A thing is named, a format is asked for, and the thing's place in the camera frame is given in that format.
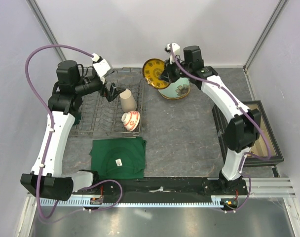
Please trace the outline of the beige cup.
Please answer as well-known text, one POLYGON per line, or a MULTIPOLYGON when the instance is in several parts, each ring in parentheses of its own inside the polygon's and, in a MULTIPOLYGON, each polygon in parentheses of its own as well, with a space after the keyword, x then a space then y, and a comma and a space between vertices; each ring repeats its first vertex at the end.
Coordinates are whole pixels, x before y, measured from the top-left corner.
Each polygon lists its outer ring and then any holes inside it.
POLYGON ((122 110, 127 113, 130 111, 135 111, 137 108, 137 103, 132 95, 132 92, 129 89, 126 89, 124 92, 120 93, 120 102, 122 110))

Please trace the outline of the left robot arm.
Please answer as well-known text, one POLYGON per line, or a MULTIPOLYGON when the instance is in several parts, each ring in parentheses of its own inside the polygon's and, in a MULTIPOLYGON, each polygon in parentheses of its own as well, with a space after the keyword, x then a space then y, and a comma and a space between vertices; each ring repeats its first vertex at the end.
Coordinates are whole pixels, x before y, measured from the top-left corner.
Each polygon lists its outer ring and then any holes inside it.
POLYGON ((40 152, 29 174, 22 174, 20 183, 33 196, 67 201, 72 193, 84 188, 89 194, 100 190, 96 171, 80 170, 70 177, 62 177, 62 159, 69 133, 79 115, 83 96, 98 92, 113 101, 125 89, 111 83, 106 87, 106 76, 113 73, 111 64, 99 59, 92 64, 90 76, 81 75, 79 64, 73 60, 57 66, 57 82, 48 100, 49 114, 40 152))

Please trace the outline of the yellow patterned small plate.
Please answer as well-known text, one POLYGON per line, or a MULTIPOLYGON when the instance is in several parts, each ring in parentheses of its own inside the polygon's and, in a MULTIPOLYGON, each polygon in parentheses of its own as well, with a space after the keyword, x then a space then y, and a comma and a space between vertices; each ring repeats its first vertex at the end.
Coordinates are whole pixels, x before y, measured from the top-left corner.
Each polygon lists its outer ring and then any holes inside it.
POLYGON ((160 59, 152 58, 144 63, 142 73, 149 85, 156 89, 165 89, 169 86, 169 83, 159 79, 163 70, 164 62, 160 59))

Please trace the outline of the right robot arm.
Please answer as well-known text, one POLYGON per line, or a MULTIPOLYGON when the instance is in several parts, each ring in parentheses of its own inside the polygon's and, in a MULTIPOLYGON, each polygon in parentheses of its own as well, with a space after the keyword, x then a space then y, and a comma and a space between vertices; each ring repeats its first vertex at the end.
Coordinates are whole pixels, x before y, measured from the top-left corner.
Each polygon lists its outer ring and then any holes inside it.
POLYGON ((170 57, 164 62, 164 70, 159 79, 172 83, 181 77, 189 78, 224 115, 227 121, 224 133, 227 153, 219 173, 218 188, 221 193, 227 195, 242 181, 245 156, 260 136, 261 114, 259 110, 251 110, 237 99, 213 67, 204 65, 199 46, 185 47, 184 60, 177 58, 180 49, 176 43, 165 46, 165 51, 170 57))

